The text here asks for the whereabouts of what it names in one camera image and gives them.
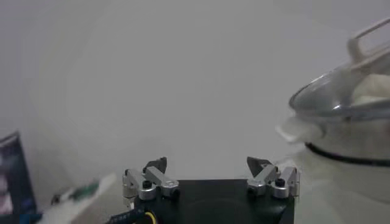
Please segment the black screw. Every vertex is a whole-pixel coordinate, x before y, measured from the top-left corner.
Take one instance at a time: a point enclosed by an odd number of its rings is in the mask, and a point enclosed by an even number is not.
[[[277,186],[277,187],[284,187],[285,184],[286,184],[286,182],[283,179],[279,178],[279,179],[275,180],[275,186]]]
[[[152,188],[152,182],[150,182],[149,180],[143,181],[142,182],[142,188],[143,189],[150,189],[150,188]]]

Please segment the black platform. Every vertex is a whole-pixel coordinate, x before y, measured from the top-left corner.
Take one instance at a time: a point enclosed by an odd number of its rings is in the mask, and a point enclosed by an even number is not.
[[[246,191],[246,180],[180,180],[177,201],[162,198],[135,200],[135,207],[154,211],[159,224],[294,223],[294,198],[284,200],[267,194],[256,199]]]

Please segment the computer screen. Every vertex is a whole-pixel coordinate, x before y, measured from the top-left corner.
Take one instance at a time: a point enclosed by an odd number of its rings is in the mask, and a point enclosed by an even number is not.
[[[19,133],[0,139],[0,217],[31,214],[36,204]]]

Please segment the lid handle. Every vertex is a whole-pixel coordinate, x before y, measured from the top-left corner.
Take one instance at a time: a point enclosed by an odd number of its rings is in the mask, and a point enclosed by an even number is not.
[[[369,33],[383,27],[384,25],[390,23],[390,17],[383,19],[374,25],[371,25],[361,31],[359,31],[354,37],[350,38],[347,42],[348,53],[352,59],[352,63],[355,64],[355,67],[362,67],[369,63],[372,63],[379,58],[387,55],[388,52],[374,52],[372,55],[364,55],[359,47],[359,41],[362,37],[366,36]]]

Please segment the black cable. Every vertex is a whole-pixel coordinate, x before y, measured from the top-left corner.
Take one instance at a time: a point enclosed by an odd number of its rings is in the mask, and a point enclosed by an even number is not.
[[[106,224],[129,224],[135,223],[137,220],[145,216],[146,210],[143,208],[133,209],[128,212],[124,212],[119,215],[111,216],[110,220]]]

